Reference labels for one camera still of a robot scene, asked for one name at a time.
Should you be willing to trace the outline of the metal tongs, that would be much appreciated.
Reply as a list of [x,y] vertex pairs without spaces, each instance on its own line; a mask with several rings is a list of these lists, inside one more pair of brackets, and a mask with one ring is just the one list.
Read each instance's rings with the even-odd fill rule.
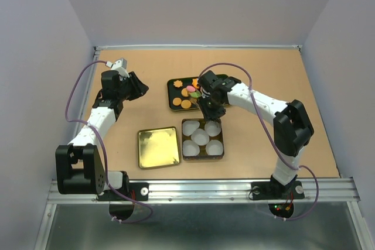
[[213,121],[216,128],[221,128],[221,120],[220,118],[217,118]]

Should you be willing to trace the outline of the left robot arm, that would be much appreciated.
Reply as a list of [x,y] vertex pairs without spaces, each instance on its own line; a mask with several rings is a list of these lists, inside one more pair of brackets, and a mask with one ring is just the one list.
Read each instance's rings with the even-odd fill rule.
[[96,194],[106,190],[119,200],[131,195],[126,172],[109,172],[103,139],[116,123],[124,101],[143,97],[149,87],[132,71],[122,76],[117,70],[101,74],[98,92],[87,121],[77,136],[55,151],[57,186],[60,194]]

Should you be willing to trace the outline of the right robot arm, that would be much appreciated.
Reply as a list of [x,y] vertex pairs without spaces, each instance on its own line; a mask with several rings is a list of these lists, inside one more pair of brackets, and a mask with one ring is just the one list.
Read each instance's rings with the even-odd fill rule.
[[280,101],[253,90],[234,77],[222,79],[209,71],[198,79],[202,96],[197,103],[207,121],[218,121],[225,115],[225,104],[242,108],[256,116],[278,160],[270,180],[251,186],[252,200],[276,200],[293,189],[299,170],[299,161],[305,146],[314,134],[306,109],[298,100]]

